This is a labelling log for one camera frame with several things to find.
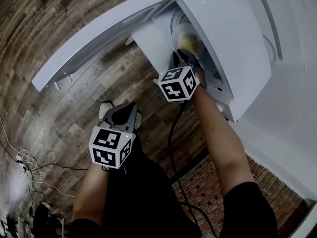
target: vent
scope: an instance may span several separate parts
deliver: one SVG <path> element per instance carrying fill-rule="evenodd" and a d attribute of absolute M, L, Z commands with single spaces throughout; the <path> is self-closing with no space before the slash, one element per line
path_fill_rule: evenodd
<path fill-rule="evenodd" d="M 222 78 L 220 77 L 220 74 L 218 71 L 212 77 L 222 81 Z"/>

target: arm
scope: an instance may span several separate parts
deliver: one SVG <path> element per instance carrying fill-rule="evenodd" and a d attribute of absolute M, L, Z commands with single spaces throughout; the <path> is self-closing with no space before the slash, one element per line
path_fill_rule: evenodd
<path fill-rule="evenodd" d="M 91 164 L 74 201 L 73 220 L 88 219 L 102 225 L 109 172 Z"/>
<path fill-rule="evenodd" d="M 192 100 L 217 170 L 222 195 L 243 182 L 254 182 L 241 140 L 214 100 L 201 85 L 195 90 Z"/>

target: white appliance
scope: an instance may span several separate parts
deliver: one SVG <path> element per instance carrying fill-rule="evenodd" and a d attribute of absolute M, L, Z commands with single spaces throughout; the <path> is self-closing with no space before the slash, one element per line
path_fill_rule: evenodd
<path fill-rule="evenodd" d="M 236 122 L 271 76 L 262 33 L 248 0 L 128 0 L 71 37 L 32 83 L 41 91 L 129 35 L 158 73 L 167 70 L 172 44 L 166 26 L 175 9 L 186 14 L 207 49 L 204 64 L 209 94 L 225 117 Z"/>

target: fiducial marker cube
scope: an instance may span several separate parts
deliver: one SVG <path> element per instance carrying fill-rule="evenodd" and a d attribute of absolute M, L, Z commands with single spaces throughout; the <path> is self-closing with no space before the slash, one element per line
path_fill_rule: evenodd
<path fill-rule="evenodd" d="M 119 169 L 132 150 L 135 134 L 95 126 L 89 142 L 93 163 Z"/>
<path fill-rule="evenodd" d="M 192 97 L 199 79 L 194 76 L 190 66 L 185 66 L 161 73 L 158 85 L 167 101 L 185 101 Z"/>

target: hand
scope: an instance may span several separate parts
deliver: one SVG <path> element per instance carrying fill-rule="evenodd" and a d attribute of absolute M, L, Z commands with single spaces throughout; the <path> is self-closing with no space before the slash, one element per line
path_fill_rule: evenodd
<path fill-rule="evenodd" d="M 195 76 L 199 79 L 200 84 L 202 85 L 202 87 L 204 87 L 205 89 L 207 89 L 207 83 L 206 83 L 206 75 L 203 69 L 200 69 L 198 67 L 196 67 L 196 72 L 195 72 Z"/>

